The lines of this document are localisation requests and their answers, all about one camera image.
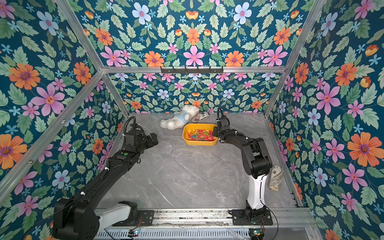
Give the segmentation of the yellow plastic storage box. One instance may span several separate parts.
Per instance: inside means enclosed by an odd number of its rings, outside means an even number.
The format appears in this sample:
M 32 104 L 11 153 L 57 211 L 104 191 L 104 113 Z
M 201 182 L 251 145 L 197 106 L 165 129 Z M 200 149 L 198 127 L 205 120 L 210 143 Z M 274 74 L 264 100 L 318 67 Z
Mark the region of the yellow plastic storage box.
M 219 139 L 213 136 L 214 127 L 214 124 L 187 124 L 183 130 L 183 140 L 190 146 L 214 146 Z

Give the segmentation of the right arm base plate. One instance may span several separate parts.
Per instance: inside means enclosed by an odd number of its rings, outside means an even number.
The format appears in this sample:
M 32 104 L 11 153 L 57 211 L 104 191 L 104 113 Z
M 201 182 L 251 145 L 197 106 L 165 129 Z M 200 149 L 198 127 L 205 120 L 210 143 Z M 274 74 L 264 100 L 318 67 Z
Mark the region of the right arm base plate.
M 229 210 L 234 226 L 272 226 L 274 224 L 271 212 L 268 209 L 260 210 Z

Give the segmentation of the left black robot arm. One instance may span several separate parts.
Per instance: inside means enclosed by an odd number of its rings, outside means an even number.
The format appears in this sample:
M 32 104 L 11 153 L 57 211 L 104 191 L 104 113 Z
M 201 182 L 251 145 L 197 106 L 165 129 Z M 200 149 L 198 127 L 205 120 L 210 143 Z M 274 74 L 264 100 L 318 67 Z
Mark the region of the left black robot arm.
M 97 206 L 114 184 L 135 164 L 145 150 L 158 145 L 155 133 L 147 135 L 136 117 L 127 119 L 122 128 L 123 145 L 106 160 L 104 169 L 73 197 L 59 200 L 54 208 L 53 237 L 59 240 L 92 240 L 107 227 L 126 222 L 139 226 L 138 205 L 120 201 L 115 206 L 97 210 Z

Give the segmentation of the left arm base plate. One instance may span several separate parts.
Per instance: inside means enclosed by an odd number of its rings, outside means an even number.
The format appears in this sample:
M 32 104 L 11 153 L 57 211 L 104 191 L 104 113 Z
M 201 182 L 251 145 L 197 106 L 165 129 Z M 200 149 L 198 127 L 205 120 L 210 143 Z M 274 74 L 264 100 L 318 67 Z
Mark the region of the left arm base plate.
M 117 222 L 113 227 L 151 226 L 154 220 L 154 213 L 155 211 L 153 210 L 134 210 L 134 212 L 129 215 L 128 219 Z

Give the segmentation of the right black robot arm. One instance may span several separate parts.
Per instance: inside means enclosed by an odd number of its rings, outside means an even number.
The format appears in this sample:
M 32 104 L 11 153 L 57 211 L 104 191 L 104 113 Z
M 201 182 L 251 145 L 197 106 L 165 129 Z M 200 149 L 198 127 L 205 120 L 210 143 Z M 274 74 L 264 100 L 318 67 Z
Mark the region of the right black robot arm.
M 251 138 L 232 129 L 230 120 L 221 108 L 218 108 L 217 126 L 214 127 L 213 136 L 217 137 L 220 143 L 233 145 L 241 151 L 243 167 L 249 176 L 245 217 L 254 223 L 267 212 L 265 188 L 273 163 L 266 143 L 262 138 Z

